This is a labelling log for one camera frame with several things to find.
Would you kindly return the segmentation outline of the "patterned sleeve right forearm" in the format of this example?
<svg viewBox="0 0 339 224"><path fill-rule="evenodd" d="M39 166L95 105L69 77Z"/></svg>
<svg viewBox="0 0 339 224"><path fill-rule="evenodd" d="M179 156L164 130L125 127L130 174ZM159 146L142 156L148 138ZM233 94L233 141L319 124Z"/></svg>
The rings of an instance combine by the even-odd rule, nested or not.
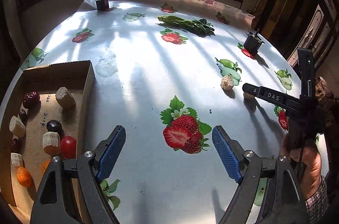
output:
<svg viewBox="0 0 339 224"><path fill-rule="evenodd" d="M309 223L318 223L326 214L329 208L329 198L327 195L327 185L323 176L317 191L305 201Z"/></svg>

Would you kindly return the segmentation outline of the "person right hand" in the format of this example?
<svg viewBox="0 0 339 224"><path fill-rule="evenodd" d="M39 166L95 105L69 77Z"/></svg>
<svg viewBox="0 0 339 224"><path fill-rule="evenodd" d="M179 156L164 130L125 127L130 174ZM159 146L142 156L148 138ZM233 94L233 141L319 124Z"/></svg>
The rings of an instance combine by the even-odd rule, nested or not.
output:
<svg viewBox="0 0 339 224"><path fill-rule="evenodd" d="M283 145L280 148L279 154L286 156L288 160L299 160L300 149L291 149L289 146L289 135L285 135ZM321 168L322 161L321 155L317 149L314 141L307 140L303 149L302 163L306 166L304 174L299 182L300 189L302 191L305 200L310 198L318 190L322 178Z"/></svg>

